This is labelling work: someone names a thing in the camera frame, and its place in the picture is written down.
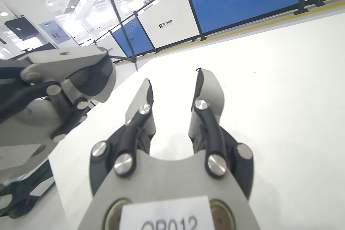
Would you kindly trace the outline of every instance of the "black metal frame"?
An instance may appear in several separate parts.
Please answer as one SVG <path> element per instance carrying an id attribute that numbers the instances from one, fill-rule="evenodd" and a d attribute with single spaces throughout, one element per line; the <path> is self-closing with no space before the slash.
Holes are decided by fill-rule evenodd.
<path id="1" fill-rule="evenodd" d="M 141 7 L 140 9 L 138 9 L 138 11 L 141 11 L 143 10 L 144 8 L 148 7 L 149 5 L 152 4 L 152 2 L 154 2 L 155 0 L 152 0 L 150 1 L 149 3 L 147 3 L 146 5 L 144 5 L 143 7 Z M 220 31 L 223 31 L 223 30 L 226 30 L 226 29 L 230 29 L 230 28 L 235 28 L 235 27 L 238 27 L 240 25 L 244 25 L 244 24 L 248 24 L 248 23 L 251 23 L 251 22 L 255 22 L 255 21 L 258 21 L 258 20 L 262 20 L 262 19 L 265 19 L 265 18 L 268 18 L 268 17 L 271 17 L 271 16 L 274 16 L 274 15 L 277 15 L 277 14 L 281 14 L 281 13 L 286 13 L 286 12 L 289 12 L 289 11 L 293 11 L 293 10 L 297 10 L 294 12 L 295 15 L 298 15 L 298 14 L 301 14 L 301 13 L 304 13 L 304 12 L 307 12 L 308 10 L 305 8 L 305 6 L 307 5 L 315 5 L 315 6 L 322 6 L 324 5 L 323 1 L 325 0 L 308 0 L 308 1 L 305 1 L 305 0 L 298 0 L 298 3 L 296 4 L 293 4 L 291 6 L 288 6 L 288 7 L 284 7 L 284 8 L 281 8 L 281 9 L 278 9 L 278 10 L 275 10 L 275 11 L 272 11 L 272 12 L 268 12 L 268 13 L 264 13 L 262 15 L 259 15 L 259 16 L 256 16 L 256 17 L 253 17 L 253 18 L 249 18 L 249 19 L 245 19 L 243 21 L 240 21 L 240 22 L 237 22 L 237 23 L 234 23 L 234 24 L 230 24 L 230 25 L 227 25 L 227 26 L 223 26 L 221 28 L 217 28 L 215 30 L 211 30 L 211 31 L 208 31 L 208 32 L 205 32 L 203 33 L 202 30 L 201 30 L 201 27 L 200 27 L 200 23 L 199 23 L 199 20 L 197 18 L 197 15 L 196 15 L 196 12 L 195 12 L 195 8 L 193 6 L 193 3 L 191 0 L 188 0 L 189 1 L 189 4 L 191 6 L 191 10 L 192 10 L 192 13 L 194 15 L 194 18 L 195 18 L 195 22 L 197 24 L 197 27 L 198 27 L 198 30 L 199 30 L 199 35 L 196 35 L 196 36 L 193 36 L 193 37 L 190 37 L 190 38 L 187 38 L 187 39 L 184 39 L 184 40 L 181 40 L 181 41 L 177 41 L 177 42 L 174 42 L 174 43 L 171 43 L 171 44 L 168 44 L 168 45 L 165 45 L 165 46 L 161 46 L 161 47 L 155 47 L 152 42 L 151 42 L 151 39 L 149 38 L 149 36 L 147 35 L 144 27 L 142 26 L 141 22 L 139 21 L 139 18 L 138 18 L 138 21 L 142 27 L 142 29 L 144 30 L 144 33 L 146 34 L 146 36 L 148 37 L 149 41 L 151 42 L 151 44 L 153 45 L 154 47 L 154 50 L 150 50 L 150 51 L 145 51 L 145 52 L 142 52 L 140 54 L 137 54 L 135 55 L 136 57 L 138 56 L 143 56 L 145 54 L 148 54 L 148 53 L 152 53 L 152 52 L 155 52 L 155 53 L 159 53 L 160 51 L 164 50 L 164 49 L 168 49 L 168 48 L 171 48 L 171 47 L 174 47 L 174 46 L 177 46 L 177 45 L 180 45 L 182 43 L 185 43 L 185 42 L 188 42 L 188 41 L 191 41 L 192 42 L 195 42 L 197 38 L 201 38 L 201 40 L 199 41 L 202 41 L 204 39 L 206 39 L 206 36 L 210 35 L 210 34 L 213 34 L 213 33 L 217 33 L 217 32 L 220 32 Z M 128 18 L 132 17 L 132 16 L 135 16 L 137 18 L 137 12 L 133 12 L 132 15 L 130 15 Z"/>

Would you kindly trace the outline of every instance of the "silver bolt head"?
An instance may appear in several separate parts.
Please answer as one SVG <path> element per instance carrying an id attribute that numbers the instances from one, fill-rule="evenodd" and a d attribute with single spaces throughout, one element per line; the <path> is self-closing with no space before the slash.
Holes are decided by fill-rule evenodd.
<path id="1" fill-rule="evenodd" d="M 205 110 L 208 108 L 208 104 L 203 99 L 198 99 L 195 101 L 195 107 L 200 110 Z"/>
<path id="2" fill-rule="evenodd" d="M 83 102 L 79 102 L 77 104 L 77 109 L 85 109 L 88 106 L 89 102 L 87 101 L 83 101 Z"/>
<path id="3" fill-rule="evenodd" d="M 66 134 L 60 134 L 60 135 L 57 135 L 57 136 L 55 136 L 54 138 L 53 138 L 53 141 L 55 142 L 55 143 L 58 143 L 58 142 L 60 142 L 62 139 L 64 139 L 66 137 Z"/>
<path id="4" fill-rule="evenodd" d="M 140 114 L 148 114 L 151 110 L 151 107 L 149 104 L 145 103 L 141 107 L 139 107 L 139 113 Z"/>
<path id="5" fill-rule="evenodd" d="M 39 72 L 27 72 L 23 78 L 25 81 L 35 82 L 41 78 L 41 74 Z"/>
<path id="6" fill-rule="evenodd" d="M 238 144 L 237 151 L 243 159 L 250 160 L 253 157 L 251 149 L 243 143 Z"/>
<path id="7" fill-rule="evenodd" d="M 114 164 L 114 170 L 117 175 L 126 174 L 133 165 L 133 158 L 131 154 L 125 153 L 120 155 Z"/>
<path id="8" fill-rule="evenodd" d="M 208 165 L 209 170 L 212 172 L 212 174 L 218 177 L 224 176 L 226 173 L 226 169 L 227 169 L 226 162 L 219 155 L 212 154 L 208 156 L 207 165 Z"/>
<path id="9" fill-rule="evenodd" d="M 57 95 L 61 92 L 61 87 L 58 85 L 51 85 L 46 88 L 46 92 L 48 95 Z"/>
<path id="10" fill-rule="evenodd" d="M 92 156 L 94 157 L 102 156 L 104 152 L 106 151 L 106 149 L 107 149 L 107 143 L 105 141 L 100 141 L 92 147 L 91 149 Z"/>

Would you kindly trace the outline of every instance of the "white label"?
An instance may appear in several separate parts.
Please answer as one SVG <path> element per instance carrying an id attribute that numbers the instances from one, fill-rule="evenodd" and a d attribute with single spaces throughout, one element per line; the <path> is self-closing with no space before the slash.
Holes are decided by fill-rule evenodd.
<path id="1" fill-rule="evenodd" d="M 41 144 L 0 147 L 0 171 L 24 165 Z"/>
<path id="2" fill-rule="evenodd" d="M 125 205 L 120 230 L 214 230 L 207 196 Z"/>

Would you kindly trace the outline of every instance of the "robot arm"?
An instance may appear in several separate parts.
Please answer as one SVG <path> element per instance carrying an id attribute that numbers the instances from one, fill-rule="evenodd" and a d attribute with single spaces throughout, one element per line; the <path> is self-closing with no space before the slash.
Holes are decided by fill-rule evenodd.
<path id="1" fill-rule="evenodd" d="M 198 70 L 189 129 L 192 157 L 162 161 L 149 156 L 156 132 L 153 102 L 152 86 L 145 79 L 128 108 L 125 124 L 92 148 L 89 179 L 94 197 L 78 230 L 129 229 L 128 224 L 121 226 L 124 206 L 202 195 L 209 199 L 216 230 L 259 229 L 248 204 L 253 154 L 219 126 L 224 96 L 214 74 Z M 131 215 L 137 223 L 140 215 Z M 142 229 L 169 229 L 167 225 L 165 220 L 156 226 L 146 222 Z M 130 229 L 138 228 L 130 224 Z"/>

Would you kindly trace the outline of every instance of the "poster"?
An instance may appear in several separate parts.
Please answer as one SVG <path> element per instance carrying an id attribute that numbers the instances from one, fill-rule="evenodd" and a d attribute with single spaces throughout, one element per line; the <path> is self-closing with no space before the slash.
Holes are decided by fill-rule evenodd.
<path id="1" fill-rule="evenodd" d="M 40 24 L 40 27 L 53 39 L 57 44 L 61 44 L 70 39 L 61 26 L 55 21 Z"/>

